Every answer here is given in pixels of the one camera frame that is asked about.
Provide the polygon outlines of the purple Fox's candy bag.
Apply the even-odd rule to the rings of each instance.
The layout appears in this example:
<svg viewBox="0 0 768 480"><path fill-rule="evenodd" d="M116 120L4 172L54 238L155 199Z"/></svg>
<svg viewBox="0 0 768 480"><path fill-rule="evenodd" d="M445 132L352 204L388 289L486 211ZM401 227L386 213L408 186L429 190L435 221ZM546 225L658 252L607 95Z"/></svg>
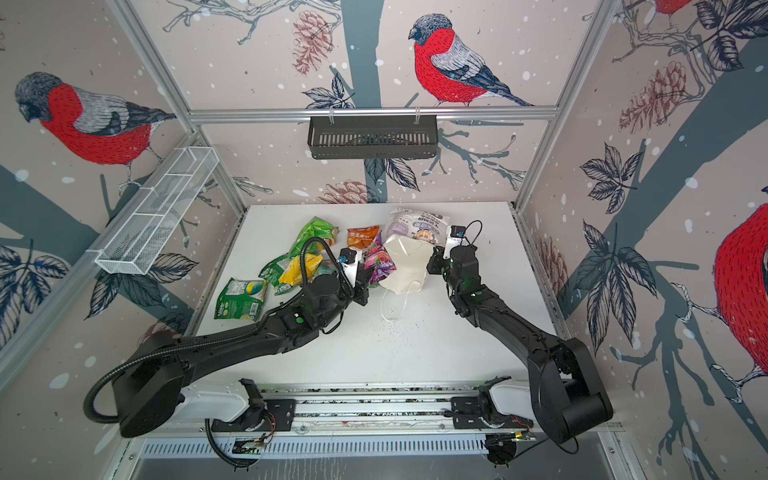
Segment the purple Fox's candy bag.
<svg viewBox="0 0 768 480"><path fill-rule="evenodd" d="M396 270L395 262L384 246L382 233L378 232L364 252L364 278L369 286L374 286Z"/></svg>

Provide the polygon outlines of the green Fox's candy bag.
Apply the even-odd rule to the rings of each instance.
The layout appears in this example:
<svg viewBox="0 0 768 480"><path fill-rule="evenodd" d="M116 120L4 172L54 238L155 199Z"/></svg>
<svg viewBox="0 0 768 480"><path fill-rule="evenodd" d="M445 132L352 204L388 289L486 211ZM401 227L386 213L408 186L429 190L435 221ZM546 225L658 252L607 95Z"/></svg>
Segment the green Fox's candy bag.
<svg viewBox="0 0 768 480"><path fill-rule="evenodd" d="M257 321L266 298L266 286L262 278L230 278L217 297L214 318Z"/></svg>

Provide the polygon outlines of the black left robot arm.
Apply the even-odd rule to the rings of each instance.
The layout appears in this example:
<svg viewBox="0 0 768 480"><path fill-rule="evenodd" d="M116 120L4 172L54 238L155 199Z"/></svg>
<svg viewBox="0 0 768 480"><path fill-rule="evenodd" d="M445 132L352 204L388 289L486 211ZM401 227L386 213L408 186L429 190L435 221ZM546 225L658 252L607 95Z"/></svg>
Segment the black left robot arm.
<svg viewBox="0 0 768 480"><path fill-rule="evenodd" d="M347 294L339 275L331 273L312 280L257 324L197 337L155 334L112 380L121 435L133 438L155 430L172 417L182 389L191 383L253 358L301 348L351 303L364 306L368 297L364 283L356 282Z"/></svg>

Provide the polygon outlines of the green orange snack packet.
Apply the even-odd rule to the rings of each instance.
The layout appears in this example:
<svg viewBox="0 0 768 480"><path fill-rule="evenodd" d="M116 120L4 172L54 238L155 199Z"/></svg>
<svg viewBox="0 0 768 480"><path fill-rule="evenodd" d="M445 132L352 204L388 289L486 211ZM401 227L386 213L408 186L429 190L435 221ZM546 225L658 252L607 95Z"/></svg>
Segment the green orange snack packet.
<svg viewBox="0 0 768 480"><path fill-rule="evenodd" d="M289 254L281 255L268 262L259 273L259 277L268 282L274 289L276 295L283 295L290 292L294 286L283 283L280 278L290 265L292 257Z"/></svg>

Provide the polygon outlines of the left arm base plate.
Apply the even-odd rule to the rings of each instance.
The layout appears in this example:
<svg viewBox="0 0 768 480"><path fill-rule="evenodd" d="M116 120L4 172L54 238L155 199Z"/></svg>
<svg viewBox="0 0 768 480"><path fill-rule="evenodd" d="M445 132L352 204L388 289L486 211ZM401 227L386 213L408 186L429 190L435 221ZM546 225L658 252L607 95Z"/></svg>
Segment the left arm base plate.
<svg viewBox="0 0 768 480"><path fill-rule="evenodd" d="M294 399L267 399L262 406L249 406L230 422L214 419L216 433L288 432L292 428L297 402Z"/></svg>

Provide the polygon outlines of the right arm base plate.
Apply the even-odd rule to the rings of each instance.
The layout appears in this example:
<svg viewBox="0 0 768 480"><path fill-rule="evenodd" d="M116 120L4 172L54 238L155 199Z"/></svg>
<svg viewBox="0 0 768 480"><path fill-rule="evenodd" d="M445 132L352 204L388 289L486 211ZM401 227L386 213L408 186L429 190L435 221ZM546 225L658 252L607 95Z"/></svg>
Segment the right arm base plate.
<svg viewBox="0 0 768 480"><path fill-rule="evenodd" d="M453 427L458 430L466 429L501 429L518 428L530 430L534 421L525 417L502 414L496 410L486 397L452 397L450 408L443 412L450 418Z"/></svg>

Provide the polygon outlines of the white patterned paper bag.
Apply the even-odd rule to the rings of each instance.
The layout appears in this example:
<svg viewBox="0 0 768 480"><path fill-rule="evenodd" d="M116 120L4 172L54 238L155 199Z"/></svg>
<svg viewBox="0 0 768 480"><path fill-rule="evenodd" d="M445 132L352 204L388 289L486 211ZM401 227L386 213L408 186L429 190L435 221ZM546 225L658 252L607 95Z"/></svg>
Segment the white patterned paper bag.
<svg viewBox="0 0 768 480"><path fill-rule="evenodd" d="M384 289L381 316L386 322L400 320L408 300L420 292L427 277L427 263L435 246L447 239L450 217L421 209L398 207L383 233L383 247L395 270L379 282Z"/></svg>

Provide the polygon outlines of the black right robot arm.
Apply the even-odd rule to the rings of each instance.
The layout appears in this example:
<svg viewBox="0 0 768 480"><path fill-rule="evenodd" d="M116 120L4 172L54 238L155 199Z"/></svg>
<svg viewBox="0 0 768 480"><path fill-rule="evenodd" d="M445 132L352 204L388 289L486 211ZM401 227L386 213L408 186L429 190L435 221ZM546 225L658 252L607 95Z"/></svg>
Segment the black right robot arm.
<svg viewBox="0 0 768 480"><path fill-rule="evenodd" d="M528 369L535 420L562 444L613 418L614 409L586 345L524 319L482 283L476 247L436 246L427 272L445 281L455 313L496 338Z"/></svg>

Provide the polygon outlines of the orange chips packet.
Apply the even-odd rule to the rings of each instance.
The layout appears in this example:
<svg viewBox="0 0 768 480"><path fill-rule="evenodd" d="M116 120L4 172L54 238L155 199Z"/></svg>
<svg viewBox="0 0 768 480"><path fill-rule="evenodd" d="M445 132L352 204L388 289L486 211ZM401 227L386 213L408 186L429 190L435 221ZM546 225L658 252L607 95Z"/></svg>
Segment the orange chips packet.
<svg viewBox="0 0 768 480"><path fill-rule="evenodd" d="M380 232L378 225L369 227L349 228L347 230L347 246L364 251L375 243Z"/></svg>

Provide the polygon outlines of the yellow corn chips packet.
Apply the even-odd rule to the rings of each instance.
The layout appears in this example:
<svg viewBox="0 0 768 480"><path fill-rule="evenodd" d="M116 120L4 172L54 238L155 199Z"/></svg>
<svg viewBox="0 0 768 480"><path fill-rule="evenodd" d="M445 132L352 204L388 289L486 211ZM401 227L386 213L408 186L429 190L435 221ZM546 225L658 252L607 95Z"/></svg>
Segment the yellow corn chips packet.
<svg viewBox="0 0 768 480"><path fill-rule="evenodd" d="M283 260L280 263L282 273L279 277L279 283L297 286L304 280L311 280L323 261L323 256L316 254L297 255Z"/></svg>

